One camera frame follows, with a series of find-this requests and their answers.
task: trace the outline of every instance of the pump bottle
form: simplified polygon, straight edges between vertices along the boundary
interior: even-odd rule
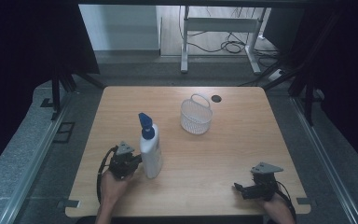
[[[145,113],[139,114],[139,120],[142,125],[140,149],[145,174],[148,178],[155,178],[162,167],[158,126]]]

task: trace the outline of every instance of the bottle body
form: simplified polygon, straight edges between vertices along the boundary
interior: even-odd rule
[[[145,174],[148,178],[155,178],[158,176],[162,167],[158,126],[153,124],[153,128],[155,130],[155,135],[152,139],[144,139],[141,136],[140,140],[142,164],[144,165]]]

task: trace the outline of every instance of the woven basket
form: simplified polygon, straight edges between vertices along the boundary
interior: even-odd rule
[[[193,96],[203,98],[208,106],[202,105],[193,100]],[[198,93],[191,95],[190,99],[184,100],[181,106],[181,124],[182,127],[193,134],[206,133],[211,126],[212,110],[209,100]]]

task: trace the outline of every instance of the wooden table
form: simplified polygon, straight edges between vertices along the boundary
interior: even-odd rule
[[[181,103],[193,93],[209,98],[213,119],[202,135],[185,131]],[[155,179],[145,177],[142,164],[114,211],[117,217],[263,215],[254,201],[243,200],[234,182],[252,186],[250,170],[261,161],[280,166],[276,178],[288,189],[298,214],[310,205],[269,106],[257,87],[107,87],[103,92],[89,140],[66,208],[69,217],[95,216],[97,171],[107,150],[125,141],[139,154],[145,112],[158,125],[163,166]]]

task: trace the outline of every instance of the basket handle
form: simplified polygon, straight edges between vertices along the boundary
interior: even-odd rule
[[[201,94],[201,93],[192,94],[191,97],[190,97],[192,101],[196,102],[195,100],[193,100],[193,96],[195,96],[195,95],[198,95],[199,97],[202,97],[206,102],[208,102],[208,108],[211,108],[211,103],[209,103],[208,98],[205,95]]]

